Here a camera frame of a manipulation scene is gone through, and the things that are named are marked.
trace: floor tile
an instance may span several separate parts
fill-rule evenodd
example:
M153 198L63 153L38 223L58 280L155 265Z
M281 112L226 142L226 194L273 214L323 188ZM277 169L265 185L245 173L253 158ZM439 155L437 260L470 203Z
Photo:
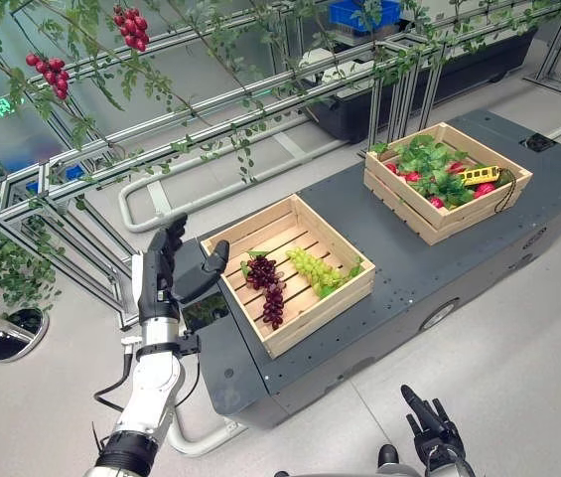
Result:
M351 381L417 468L404 383L442 401L477 475L561 475L561 239Z

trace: round base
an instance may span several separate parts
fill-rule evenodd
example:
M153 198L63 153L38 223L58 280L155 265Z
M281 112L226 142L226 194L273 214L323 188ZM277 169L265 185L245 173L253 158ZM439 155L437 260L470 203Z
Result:
M40 310L24 309L9 317L14 325L35 335L30 343L20 341L0 331L0 362L9 363L27 355L44 338L49 329L49 317Z

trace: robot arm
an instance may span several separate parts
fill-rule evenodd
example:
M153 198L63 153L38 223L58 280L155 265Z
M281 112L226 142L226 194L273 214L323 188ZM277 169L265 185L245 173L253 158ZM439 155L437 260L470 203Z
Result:
M179 335L179 303L211 288L229 257L229 244L222 241L203 264L175 281L174 255L182 245L186 221L186 215L177 217L155 234L145 253L132 257L132 290L142 335L139 363L130 401L86 477L147 477L172 423L176 394L185 380L179 359L200 350L196 335Z

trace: grape bunch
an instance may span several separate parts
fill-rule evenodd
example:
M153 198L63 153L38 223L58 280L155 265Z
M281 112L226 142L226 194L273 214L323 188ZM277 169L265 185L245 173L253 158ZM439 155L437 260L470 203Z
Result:
M141 16L138 8L124 10L117 5L114 7L112 20L119 27L119 33L123 36L128 47L145 52L148 43L150 43L150 38L145 33L148 29L148 22Z
M34 53L26 56L26 64L35 67L35 70L44 75L46 82L53 87L53 92L61 100L65 100L69 95L69 72L64 70L64 60L51 58L46 61Z
M258 255L247 263L247 286L254 290L264 288L265 304L263 305L262 321L271 323L271 328L277 330L282 324L282 309L284 300L282 290L287 284L280 280L282 272L276 272L276 260L268 260Z
M287 251L287 256L313 290L322 298L346 283L347 278L327 265L321 258L312 256L302 248Z

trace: string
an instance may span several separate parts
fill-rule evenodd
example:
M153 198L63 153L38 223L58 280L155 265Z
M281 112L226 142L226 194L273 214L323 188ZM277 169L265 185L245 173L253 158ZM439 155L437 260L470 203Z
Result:
M509 189L507 189L507 192L505 193L503 198L500 201L498 201L498 204L494 206L494 212L496 214L505 210L507 204L509 203L509 199L511 198L511 195L516 190L516 176L514 176L514 173L511 172L509 169L501 169L500 172L501 173L506 172L511 176L511 185L509 186Z

